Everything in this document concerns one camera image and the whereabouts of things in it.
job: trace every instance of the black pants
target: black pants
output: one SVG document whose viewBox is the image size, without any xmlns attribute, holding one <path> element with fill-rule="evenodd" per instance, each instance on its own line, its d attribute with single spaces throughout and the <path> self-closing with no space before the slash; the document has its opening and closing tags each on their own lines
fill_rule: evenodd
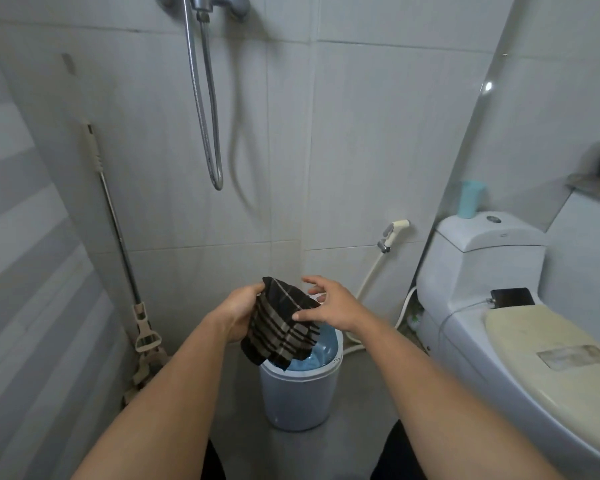
<svg viewBox="0 0 600 480">
<path fill-rule="evenodd" d="M 200 480 L 225 480 L 225 478 L 220 458 L 209 440 Z M 393 426 L 389 433 L 370 480 L 398 479 L 427 480 L 400 421 Z"/>
</svg>

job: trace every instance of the person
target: person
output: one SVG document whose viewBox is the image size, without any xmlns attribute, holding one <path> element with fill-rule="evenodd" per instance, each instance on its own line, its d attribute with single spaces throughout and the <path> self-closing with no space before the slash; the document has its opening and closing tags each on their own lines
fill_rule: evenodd
<svg viewBox="0 0 600 480">
<path fill-rule="evenodd" d="M 560 474 L 526 437 L 341 284 L 305 276 L 322 306 L 294 315 L 351 331 L 380 370 L 400 421 L 372 480 L 545 479 Z M 73 475 L 82 479 L 224 478 L 208 446 L 224 347 L 247 332 L 263 283 L 232 291 L 122 411 Z"/>
</svg>

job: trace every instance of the plaid cloth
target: plaid cloth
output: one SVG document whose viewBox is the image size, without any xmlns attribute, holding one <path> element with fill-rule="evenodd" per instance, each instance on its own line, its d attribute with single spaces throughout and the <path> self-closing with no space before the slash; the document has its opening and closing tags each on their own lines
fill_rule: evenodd
<svg viewBox="0 0 600 480">
<path fill-rule="evenodd" d="M 283 371 L 292 359 L 304 360 L 320 334 L 314 322 L 295 322 L 298 310 L 316 308 L 320 303 L 302 290 L 271 277 L 264 277 L 264 291 L 256 298 L 247 336 L 240 346 L 256 365 L 269 360 Z"/>
</svg>

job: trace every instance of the mop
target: mop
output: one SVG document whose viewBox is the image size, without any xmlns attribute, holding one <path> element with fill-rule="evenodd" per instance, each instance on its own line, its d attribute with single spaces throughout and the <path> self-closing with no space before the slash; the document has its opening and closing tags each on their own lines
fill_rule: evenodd
<svg viewBox="0 0 600 480">
<path fill-rule="evenodd" d="M 100 157 L 100 150 L 98 149 L 98 142 L 93 130 L 93 126 L 90 123 L 84 124 L 84 133 L 89 144 L 89 152 L 93 161 L 95 170 L 100 177 L 100 186 L 104 193 L 105 200 L 107 201 L 107 208 L 109 209 L 109 217 L 113 231 L 116 234 L 118 241 L 118 250 L 120 251 L 120 257 L 122 258 L 123 268 L 127 277 L 129 288 L 134 297 L 133 311 L 136 318 L 136 325 L 138 329 L 138 336 L 136 339 L 136 352 L 138 354 L 138 365 L 136 373 L 133 375 L 133 386 L 123 396 L 123 407 L 128 405 L 137 393 L 145 387 L 153 377 L 163 368 L 169 361 L 170 357 L 167 352 L 161 347 L 162 338 L 158 332 L 151 328 L 151 323 L 146 314 L 146 307 L 144 301 L 140 298 L 140 292 L 138 291 L 136 278 L 134 276 L 131 262 L 125 242 L 122 239 L 122 231 L 118 218 L 116 217 L 116 211 L 113 207 L 111 195 L 109 193 L 109 187 L 107 186 L 107 179 L 104 175 L 104 167 L 102 165 L 102 159 Z"/>
</svg>

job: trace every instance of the toilet lid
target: toilet lid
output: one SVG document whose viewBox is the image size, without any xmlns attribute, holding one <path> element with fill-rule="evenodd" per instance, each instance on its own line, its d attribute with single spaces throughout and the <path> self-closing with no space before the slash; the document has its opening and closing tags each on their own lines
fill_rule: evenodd
<svg viewBox="0 0 600 480">
<path fill-rule="evenodd" d="M 490 310 L 485 325 L 529 395 L 600 451 L 600 343 L 544 305 Z"/>
</svg>

